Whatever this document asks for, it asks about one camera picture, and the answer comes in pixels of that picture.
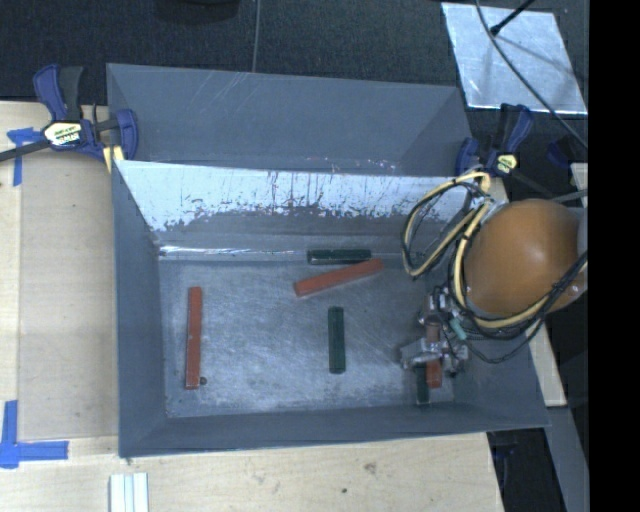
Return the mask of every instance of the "clamp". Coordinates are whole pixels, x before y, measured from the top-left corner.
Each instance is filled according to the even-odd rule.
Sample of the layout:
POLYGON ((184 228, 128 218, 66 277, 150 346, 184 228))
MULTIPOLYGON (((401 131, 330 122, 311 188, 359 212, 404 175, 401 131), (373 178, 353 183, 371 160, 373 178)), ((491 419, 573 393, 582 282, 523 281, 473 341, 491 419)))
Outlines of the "clamp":
POLYGON ((135 156, 138 148, 138 128, 130 109, 116 112, 115 119, 98 123, 93 111, 93 122, 83 119, 78 106, 78 84, 82 67, 64 67, 50 64, 33 78, 38 101, 51 114, 51 122, 40 134, 40 140, 0 153, 0 162, 50 148, 54 151, 74 151, 110 164, 111 148, 100 141, 100 132, 119 128, 121 154, 126 159, 135 156))
POLYGON ((533 126, 533 114, 524 105, 500 105, 500 122, 494 137, 482 146, 467 137, 456 158, 456 176, 482 167, 491 176, 505 177, 518 166, 516 151, 533 126))

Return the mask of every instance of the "red block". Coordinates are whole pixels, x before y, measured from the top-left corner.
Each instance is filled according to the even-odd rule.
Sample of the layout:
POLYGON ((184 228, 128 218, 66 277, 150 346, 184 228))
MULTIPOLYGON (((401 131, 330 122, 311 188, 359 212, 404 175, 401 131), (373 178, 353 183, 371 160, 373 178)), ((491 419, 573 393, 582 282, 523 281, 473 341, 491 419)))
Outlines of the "red block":
POLYGON ((380 258, 373 258, 363 261, 362 263, 332 270, 319 276, 303 279, 302 281, 294 283, 293 289, 298 297, 303 297, 311 293, 319 292, 320 290, 326 290, 327 288, 333 288, 334 286, 377 274, 383 269, 384 264, 382 260, 380 258))

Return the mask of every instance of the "orange ball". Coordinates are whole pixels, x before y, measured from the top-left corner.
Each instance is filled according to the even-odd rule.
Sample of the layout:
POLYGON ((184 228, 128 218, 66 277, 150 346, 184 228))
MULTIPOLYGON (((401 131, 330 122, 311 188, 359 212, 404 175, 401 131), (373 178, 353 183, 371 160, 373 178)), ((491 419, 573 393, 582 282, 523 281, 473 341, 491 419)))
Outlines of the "orange ball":
MULTIPOLYGON (((535 304, 577 260, 578 226, 578 215, 544 199, 499 210, 481 226, 463 262, 471 304, 497 317, 535 304)), ((585 288, 580 274, 550 311, 574 301, 585 288)))

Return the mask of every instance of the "wooden table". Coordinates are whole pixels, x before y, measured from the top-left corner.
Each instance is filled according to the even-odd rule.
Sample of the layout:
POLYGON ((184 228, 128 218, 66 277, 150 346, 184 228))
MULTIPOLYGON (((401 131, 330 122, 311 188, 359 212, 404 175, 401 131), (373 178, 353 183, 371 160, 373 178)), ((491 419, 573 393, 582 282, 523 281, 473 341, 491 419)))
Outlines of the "wooden table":
MULTIPOLYGON (((100 108, 99 119, 105 115, 100 108)), ((40 129, 48 120, 38 103, 0 102, 0 149, 12 147, 7 130, 40 129)), ((104 204, 108 188, 100 188, 109 184, 105 167, 81 155, 44 150, 24 159, 22 186, 12 186, 12 175, 13 161, 0 164, 0 400, 32 402, 27 410, 19 408, 19 417, 26 418, 19 439, 29 431, 29 440, 37 439, 50 428, 70 445, 68 460, 0 469, 0 509, 108 510, 109 476, 146 472, 153 512, 503 510, 483 433, 120 459, 115 335, 95 339, 114 318, 113 255, 103 247, 111 243, 110 213, 96 210, 110 207, 104 204), (86 202, 81 186, 101 194, 102 202, 87 208, 93 203, 86 202), (37 187, 41 203, 34 199, 37 187), (31 198, 24 212, 23 194, 31 198), (79 214, 77 208, 85 210, 79 214), (27 218, 29 225, 22 222, 27 218), (87 230, 92 225, 100 226, 99 235, 87 230), (29 275, 21 276, 21 269, 29 275), (52 308, 64 318, 52 318, 52 308), (44 342, 35 336, 38 329, 44 342), (88 387, 74 378, 80 368, 88 387)), ((494 194, 504 197, 501 183, 494 194)), ((531 350, 546 404, 566 405, 546 331, 531 350)))

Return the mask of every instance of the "gray floor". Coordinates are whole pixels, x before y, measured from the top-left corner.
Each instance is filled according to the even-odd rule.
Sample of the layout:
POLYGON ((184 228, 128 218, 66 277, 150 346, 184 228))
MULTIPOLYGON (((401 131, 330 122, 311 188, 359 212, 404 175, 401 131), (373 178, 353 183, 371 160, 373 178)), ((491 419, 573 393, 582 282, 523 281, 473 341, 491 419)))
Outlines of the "gray floor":
MULTIPOLYGON (((509 8, 519 3, 483 2, 509 8)), ((441 5, 435 0, 239 0, 209 6, 177 0, 111 0, 99 7, 94 4, 98 3, 89 9, 86 2, 3 3, 0 98, 33 99, 33 74, 53 62, 85 66, 80 101, 97 104, 107 101, 107 62, 459 85, 441 5)), ((538 0, 531 9, 555 15, 588 105, 589 2, 538 0)), ((478 139, 495 132, 496 112, 469 110, 467 116, 478 139)), ((534 118, 534 129, 520 148, 521 172, 554 194, 574 191, 569 172, 546 159, 549 143, 565 135, 563 128, 547 114, 534 118)), ((568 122, 586 138, 586 119, 568 122)), ((580 148, 571 150, 575 160, 587 160, 580 148)), ((507 186, 512 200, 540 196, 520 182, 507 186)), ((565 383, 586 382, 586 364, 576 370, 580 366, 576 360, 586 360, 587 302, 585 295, 547 322, 565 383)), ((575 389, 574 385, 567 391, 588 460, 588 391, 583 386, 576 399, 575 389)), ((508 511, 564 510, 542 430, 490 438, 497 447, 508 511)))

